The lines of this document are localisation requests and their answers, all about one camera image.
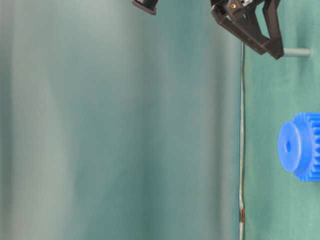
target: teal curtain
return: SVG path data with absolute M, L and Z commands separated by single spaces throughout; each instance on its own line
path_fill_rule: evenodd
M 209 1 L 0 0 L 4 240 L 234 240 L 240 41 Z

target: metal rod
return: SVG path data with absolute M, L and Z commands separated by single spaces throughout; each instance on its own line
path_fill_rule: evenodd
M 284 57 L 308 58 L 311 55 L 309 48 L 284 48 Z

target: green surface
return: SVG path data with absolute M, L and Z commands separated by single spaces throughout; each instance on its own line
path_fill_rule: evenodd
M 241 45 L 208 0 L 0 3 L 1 240 L 238 238 Z
M 311 48 L 310 58 L 245 57 L 245 239 L 320 239 L 320 184 L 302 183 L 278 159 L 281 125 L 299 112 L 320 112 L 319 1 L 282 0 L 286 48 Z

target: gear teeth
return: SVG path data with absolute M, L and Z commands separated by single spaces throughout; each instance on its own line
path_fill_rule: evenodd
M 302 182 L 320 182 L 320 113 L 301 112 L 293 118 L 294 123 L 306 123 L 311 130 L 312 159 L 305 172 L 295 174 Z

